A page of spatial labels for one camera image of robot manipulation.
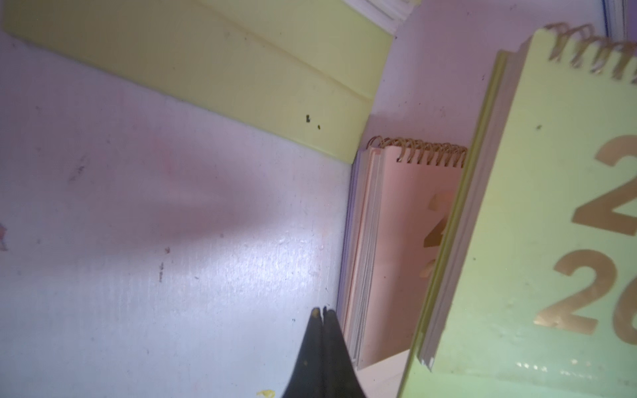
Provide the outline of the peach 2026 calendar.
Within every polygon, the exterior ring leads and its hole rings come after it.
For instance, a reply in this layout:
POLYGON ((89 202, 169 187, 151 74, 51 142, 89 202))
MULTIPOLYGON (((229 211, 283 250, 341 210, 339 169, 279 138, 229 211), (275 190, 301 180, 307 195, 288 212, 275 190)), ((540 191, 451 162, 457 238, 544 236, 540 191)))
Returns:
POLYGON ((363 391, 394 397, 436 266, 463 146, 372 138, 344 337, 363 391))

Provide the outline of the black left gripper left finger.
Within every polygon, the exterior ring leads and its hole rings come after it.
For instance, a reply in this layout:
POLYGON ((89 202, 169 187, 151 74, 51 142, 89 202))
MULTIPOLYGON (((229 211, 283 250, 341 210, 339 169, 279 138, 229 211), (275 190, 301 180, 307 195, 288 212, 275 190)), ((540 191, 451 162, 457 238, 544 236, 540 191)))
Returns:
POLYGON ((323 320, 313 308, 300 351, 283 398, 323 397, 323 320))

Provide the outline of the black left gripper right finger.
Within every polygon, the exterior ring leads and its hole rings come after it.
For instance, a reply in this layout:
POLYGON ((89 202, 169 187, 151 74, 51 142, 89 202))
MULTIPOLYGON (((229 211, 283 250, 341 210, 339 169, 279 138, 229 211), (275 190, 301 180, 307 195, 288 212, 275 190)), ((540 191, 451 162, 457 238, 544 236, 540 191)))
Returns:
POLYGON ((330 398, 365 398, 336 312, 323 308, 323 388, 330 398))

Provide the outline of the purple 2026 calendar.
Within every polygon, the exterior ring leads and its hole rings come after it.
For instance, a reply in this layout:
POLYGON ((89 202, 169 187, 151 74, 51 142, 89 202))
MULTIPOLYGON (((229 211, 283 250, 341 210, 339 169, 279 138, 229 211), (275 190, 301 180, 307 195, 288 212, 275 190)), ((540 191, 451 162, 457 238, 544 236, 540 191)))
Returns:
POLYGON ((603 0, 605 34, 615 41, 636 41, 636 0, 603 0))
POLYGON ((348 306, 350 302, 350 290, 353 285, 353 257, 358 244, 360 230, 361 202, 365 197, 367 184, 368 155, 366 150, 359 150, 354 161, 349 185, 348 207, 343 237, 343 253, 341 270, 338 283, 338 297, 336 314, 343 330, 343 336, 347 336, 348 306))

